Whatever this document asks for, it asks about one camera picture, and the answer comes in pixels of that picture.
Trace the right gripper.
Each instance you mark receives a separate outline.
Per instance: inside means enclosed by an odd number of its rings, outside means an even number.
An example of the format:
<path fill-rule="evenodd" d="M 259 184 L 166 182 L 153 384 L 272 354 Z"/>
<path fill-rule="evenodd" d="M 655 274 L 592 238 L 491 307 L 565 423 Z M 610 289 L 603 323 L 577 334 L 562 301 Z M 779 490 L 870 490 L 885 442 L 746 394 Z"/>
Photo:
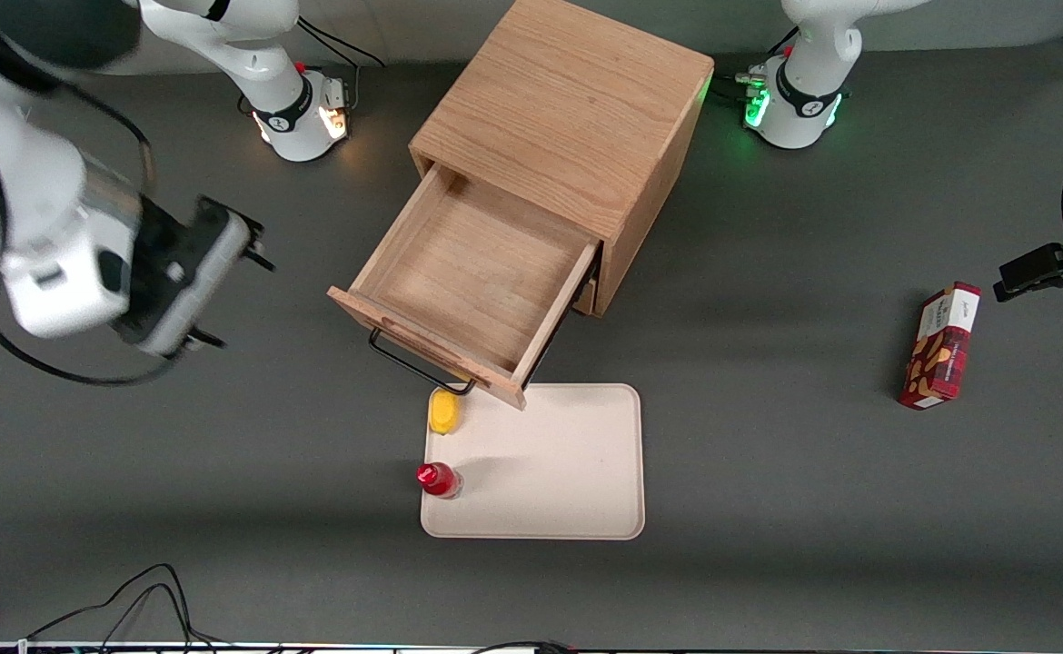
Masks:
<path fill-rule="evenodd" d="M 116 320 L 116 334 L 158 357 L 180 348 L 222 351 L 227 347 L 223 339 L 195 328 L 212 295 L 240 259 L 275 272 L 275 264 L 264 256 L 264 244 L 253 239 L 253 221 L 241 213 L 199 197 L 195 216 L 182 223 L 144 198 L 130 264 L 129 305 Z"/>

